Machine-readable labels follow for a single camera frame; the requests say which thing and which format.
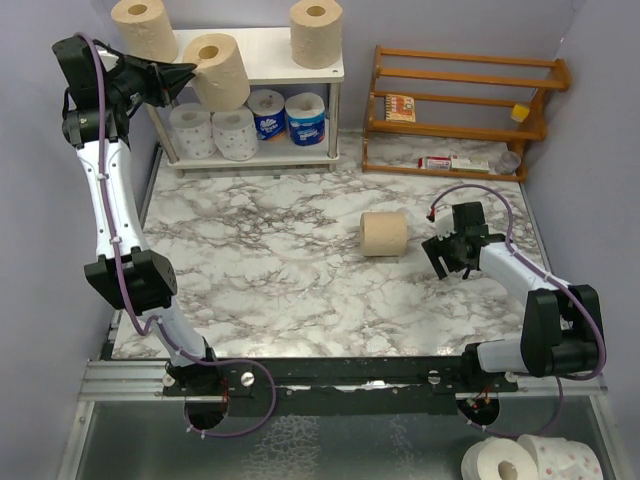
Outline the blue Tempo roll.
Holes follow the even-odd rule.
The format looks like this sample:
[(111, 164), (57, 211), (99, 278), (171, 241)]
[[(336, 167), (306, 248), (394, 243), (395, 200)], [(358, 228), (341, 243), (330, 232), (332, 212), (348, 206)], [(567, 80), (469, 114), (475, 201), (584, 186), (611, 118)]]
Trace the blue Tempo roll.
[(311, 92), (291, 96), (285, 101), (287, 130), (297, 146), (319, 144), (325, 137), (323, 99)]

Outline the brown paper roll front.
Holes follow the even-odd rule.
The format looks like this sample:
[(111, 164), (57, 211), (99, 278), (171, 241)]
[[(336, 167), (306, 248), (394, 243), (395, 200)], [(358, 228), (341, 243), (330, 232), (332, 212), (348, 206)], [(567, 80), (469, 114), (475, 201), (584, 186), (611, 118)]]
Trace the brown paper roll front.
[(179, 49), (168, 13), (160, 0), (122, 0), (111, 10), (129, 53), (133, 56), (171, 63)]

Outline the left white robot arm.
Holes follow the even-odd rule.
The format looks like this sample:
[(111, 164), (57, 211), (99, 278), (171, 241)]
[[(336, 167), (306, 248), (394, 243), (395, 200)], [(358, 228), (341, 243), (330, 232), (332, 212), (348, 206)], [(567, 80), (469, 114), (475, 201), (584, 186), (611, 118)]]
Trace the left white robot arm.
[(131, 180), (130, 119), (146, 104), (165, 107), (193, 78), (191, 63), (165, 63), (118, 52), (77, 33), (52, 51), (68, 86), (62, 132), (81, 162), (96, 224), (96, 259), (85, 265), (88, 283), (128, 315), (141, 336), (154, 333), (172, 369), (206, 395), (220, 385), (213, 349), (178, 306), (175, 271), (154, 252), (136, 210)]

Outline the white floral paper roll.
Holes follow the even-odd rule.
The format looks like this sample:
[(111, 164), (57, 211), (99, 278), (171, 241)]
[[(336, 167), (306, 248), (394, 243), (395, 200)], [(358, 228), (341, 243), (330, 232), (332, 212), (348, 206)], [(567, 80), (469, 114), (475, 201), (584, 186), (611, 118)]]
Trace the white floral paper roll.
[(245, 106), (228, 112), (212, 115), (215, 144), (224, 158), (246, 161), (254, 157), (259, 149), (254, 115)]
[(169, 123), (187, 158), (205, 159), (216, 152), (211, 113), (203, 105), (186, 103), (174, 107)]

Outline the blue Vinda roll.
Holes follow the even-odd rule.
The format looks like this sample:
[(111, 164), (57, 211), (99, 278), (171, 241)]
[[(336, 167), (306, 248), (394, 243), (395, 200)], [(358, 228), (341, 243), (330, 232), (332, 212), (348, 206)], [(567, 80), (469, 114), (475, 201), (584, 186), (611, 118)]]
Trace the blue Vinda roll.
[(273, 141), (286, 132), (285, 99), (270, 89), (251, 92), (247, 106), (254, 115), (258, 139)]

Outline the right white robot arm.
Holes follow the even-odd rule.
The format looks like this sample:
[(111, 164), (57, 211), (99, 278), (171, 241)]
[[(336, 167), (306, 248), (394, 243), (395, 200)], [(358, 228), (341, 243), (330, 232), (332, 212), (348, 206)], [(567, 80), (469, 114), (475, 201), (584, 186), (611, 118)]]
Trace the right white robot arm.
[(504, 234), (489, 232), (479, 202), (456, 204), (427, 219), (436, 235), (422, 243), (439, 279), (480, 271), (499, 282), (524, 306), (520, 337), (468, 346), (472, 359), (459, 367), (461, 383), (481, 391), (496, 373), (568, 378), (596, 372), (604, 359), (597, 292), (545, 272)]

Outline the brown paper roll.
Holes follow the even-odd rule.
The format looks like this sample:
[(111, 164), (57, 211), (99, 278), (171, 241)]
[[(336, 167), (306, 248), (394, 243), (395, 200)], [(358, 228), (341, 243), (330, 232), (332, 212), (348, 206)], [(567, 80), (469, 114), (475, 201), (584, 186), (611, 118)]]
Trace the brown paper roll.
[(298, 65), (323, 69), (339, 60), (343, 9), (337, 1), (299, 1), (289, 18), (292, 59)]
[(248, 99), (248, 75), (234, 37), (220, 33), (198, 36), (187, 45), (183, 61), (196, 65), (192, 83), (209, 111), (236, 110)]
[(122, 0), (111, 10), (129, 53), (133, 56), (171, 63), (179, 49), (168, 13), (160, 0)]
[(361, 253), (366, 257), (405, 254), (408, 224), (403, 212), (363, 212), (360, 218)]

